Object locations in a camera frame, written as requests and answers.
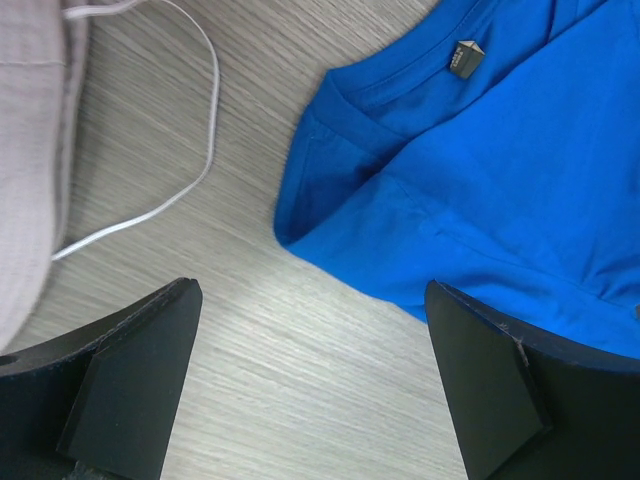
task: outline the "beige cloth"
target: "beige cloth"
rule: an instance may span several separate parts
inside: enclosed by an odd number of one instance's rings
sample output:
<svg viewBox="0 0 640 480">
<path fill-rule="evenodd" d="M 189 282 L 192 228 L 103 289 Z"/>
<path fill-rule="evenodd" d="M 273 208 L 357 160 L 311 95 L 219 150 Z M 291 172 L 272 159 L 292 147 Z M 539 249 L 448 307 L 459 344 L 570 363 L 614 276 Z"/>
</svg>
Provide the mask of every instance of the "beige cloth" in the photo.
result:
<svg viewBox="0 0 640 480">
<path fill-rule="evenodd" d="M 0 351 L 38 301 L 64 237 L 86 0 L 0 0 Z"/>
</svg>

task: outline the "black plastic part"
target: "black plastic part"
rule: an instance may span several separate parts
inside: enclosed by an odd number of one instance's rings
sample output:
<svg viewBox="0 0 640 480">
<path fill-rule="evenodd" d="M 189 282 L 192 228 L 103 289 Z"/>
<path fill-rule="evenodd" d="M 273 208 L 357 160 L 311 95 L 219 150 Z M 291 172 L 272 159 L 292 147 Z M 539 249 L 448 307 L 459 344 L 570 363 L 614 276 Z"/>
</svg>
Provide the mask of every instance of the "black plastic part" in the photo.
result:
<svg viewBox="0 0 640 480">
<path fill-rule="evenodd" d="M 435 282 L 426 306 L 470 480 L 640 478 L 640 361 Z"/>
<path fill-rule="evenodd" d="M 197 282 L 179 279 L 0 357 L 0 479 L 61 480 L 77 462 L 158 479 L 201 305 Z"/>
</svg>

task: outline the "white cord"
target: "white cord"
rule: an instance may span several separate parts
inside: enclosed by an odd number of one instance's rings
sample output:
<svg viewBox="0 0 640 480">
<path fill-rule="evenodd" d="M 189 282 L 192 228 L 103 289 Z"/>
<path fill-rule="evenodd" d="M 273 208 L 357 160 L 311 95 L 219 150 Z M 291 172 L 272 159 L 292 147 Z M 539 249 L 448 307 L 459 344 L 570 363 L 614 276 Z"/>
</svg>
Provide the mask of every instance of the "white cord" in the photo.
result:
<svg viewBox="0 0 640 480">
<path fill-rule="evenodd" d="M 127 10 L 135 7 L 136 5 L 144 2 L 146 0 L 126 0 L 123 2 L 119 2 L 112 5 L 87 5 L 81 7 L 73 7 L 64 10 L 63 16 L 67 20 L 75 20 L 78 18 L 85 17 L 95 17 L 95 16 L 106 16 L 106 15 L 118 15 L 120 13 L 126 12 Z M 97 242 L 98 240 L 106 237 L 107 235 L 111 235 L 112 233 L 119 232 L 120 230 L 124 230 L 129 227 L 133 227 L 135 225 L 139 225 L 142 222 L 146 222 L 147 220 L 155 217 L 156 215 L 164 212 L 167 208 L 172 206 L 182 197 L 187 195 L 191 190 L 193 190 L 209 173 L 211 170 L 211 166 L 213 165 L 213 156 L 215 152 L 215 134 L 216 134 L 216 117 L 218 113 L 218 97 L 220 91 L 220 68 L 218 66 L 218 56 L 216 54 L 216 50 L 213 47 L 213 43 L 207 37 L 207 34 L 204 32 L 202 27 L 194 20 L 194 18 L 189 15 L 182 7 L 176 5 L 170 0 L 158 0 L 163 3 L 166 3 L 173 8 L 180 11 L 183 15 L 185 15 L 191 23 L 193 23 L 198 31 L 204 37 L 209 50 L 211 51 L 211 58 L 213 60 L 213 85 L 211 88 L 211 109 L 209 112 L 209 145 L 207 147 L 207 160 L 202 170 L 200 176 L 190 185 L 180 190 L 173 197 L 166 200 L 161 205 L 157 206 L 153 210 L 140 215 L 138 217 L 132 218 L 130 220 L 126 220 L 124 222 L 117 223 L 110 227 L 103 228 L 102 230 L 98 230 L 95 233 L 83 238 L 82 240 L 75 242 L 68 247 L 63 248 L 59 252 L 53 255 L 53 261 L 60 260 L 61 258 L 66 257 L 74 252 L 77 252 L 81 248 L 86 247 L 87 245 L 92 244 L 93 242 Z"/>
</svg>

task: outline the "wooden floor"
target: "wooden floor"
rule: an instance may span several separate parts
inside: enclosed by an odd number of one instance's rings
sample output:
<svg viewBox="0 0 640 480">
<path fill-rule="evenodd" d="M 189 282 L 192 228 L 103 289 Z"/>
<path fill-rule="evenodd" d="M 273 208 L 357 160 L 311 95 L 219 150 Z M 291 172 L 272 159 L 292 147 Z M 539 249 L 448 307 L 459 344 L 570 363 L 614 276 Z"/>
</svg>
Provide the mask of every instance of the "wooden floor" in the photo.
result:
<svg viewBox="0 0 640 480">
<path fill-rule="evenodd" d="M 220 55 L 216 166 L 157 219 L 56 264 L 11 349 L 193 277 L 205 305 L 163 478 L 465 478 L 427 327 L 290 256 L 271 230 L 323 71 L 397 38 L 434 0 L 180 3 Z M 198 175 L 209 85 L 197 32 L 161 2 L 94 22 L 69 240 Z"/>
</svg>

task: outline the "blue shirt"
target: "blue shirt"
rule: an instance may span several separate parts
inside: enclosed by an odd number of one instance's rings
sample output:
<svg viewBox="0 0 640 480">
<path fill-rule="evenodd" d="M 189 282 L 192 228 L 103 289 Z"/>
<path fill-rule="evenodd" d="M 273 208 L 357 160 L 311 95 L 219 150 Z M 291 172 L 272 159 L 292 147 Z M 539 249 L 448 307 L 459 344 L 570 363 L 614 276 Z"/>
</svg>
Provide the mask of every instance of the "blue shirt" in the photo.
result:
<svg viewBox="0 0 640 480">
<path fill-rule="evenodd" d="M 327 73 L 302 116 L 278 241 L 425 319 L 436 279 L 640 358 L 640 0 L 442 0 Z M 463 80 L 459 40 L 486 57 Z"/>
</svg>

